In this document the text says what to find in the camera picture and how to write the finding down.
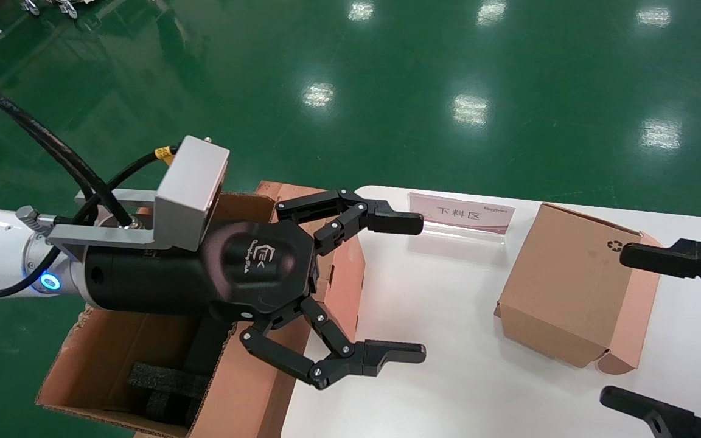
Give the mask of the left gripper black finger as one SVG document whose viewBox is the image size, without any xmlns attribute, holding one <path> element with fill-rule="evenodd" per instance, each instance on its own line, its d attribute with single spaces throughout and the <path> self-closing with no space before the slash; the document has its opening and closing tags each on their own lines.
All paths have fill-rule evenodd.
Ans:
<svg viewBox="0 0 701 438">
<path fill-rule="evenodd" d="M 371 200 L 347 189 L 327 190 L 276 203 L 279 221 L 297 224 L 331 218 L 313 234 L 315 252 L 326 256 L 343 242 L 367 228 L 393 235 L 420 235 L 425 219 L 422 214 L 398 212 L 384 200 Z"/>
<path fill-rule="evenodd" d="M 328 347 L 329 354 L 323 360 L 312 361 L 267 338 L 274 327 L 272 322 L 255 322 L 242 331 L 241 342 L 251 355 L 317 390 L 325 390 L 347 376 L 376 377 L 389 361 L 419 364 L 427 357 L 423 344 L 378 340 L 350 342 L 312 297 L 301 299 L 294 315 L 303 316 Z"/>
</svg>

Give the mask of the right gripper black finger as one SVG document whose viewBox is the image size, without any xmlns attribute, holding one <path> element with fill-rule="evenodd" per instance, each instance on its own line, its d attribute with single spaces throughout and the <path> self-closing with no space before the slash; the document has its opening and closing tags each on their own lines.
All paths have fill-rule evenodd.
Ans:
<svg viewBox="0 0 701 438">
<path fill-rule="evenodd" d="M 604 386 L 600 403 L 646 422 L 654 437 L 701 437 L 701 417 L 692 411 L 617 386 Z"/>
<path fill-rule="evenodd" d="M 682 238 L 668 248 L 630 242 L 621 250 L 620 263 L 664 276 L 701 279 L 701 242 Z"/>
</svg>

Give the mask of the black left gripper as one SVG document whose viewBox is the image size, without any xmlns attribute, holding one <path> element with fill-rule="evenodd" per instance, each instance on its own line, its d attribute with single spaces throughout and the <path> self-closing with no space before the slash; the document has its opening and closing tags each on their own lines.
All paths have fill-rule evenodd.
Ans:
<svg viewBox="0 0 701 438">
<path fill-rule="evenodd" d="M 103 310 L 288 322 L 315 285 L 316 258 L 295 222 L 222 221 L 195 251 L 89 247 L 86 287 Z"/>
</svg>

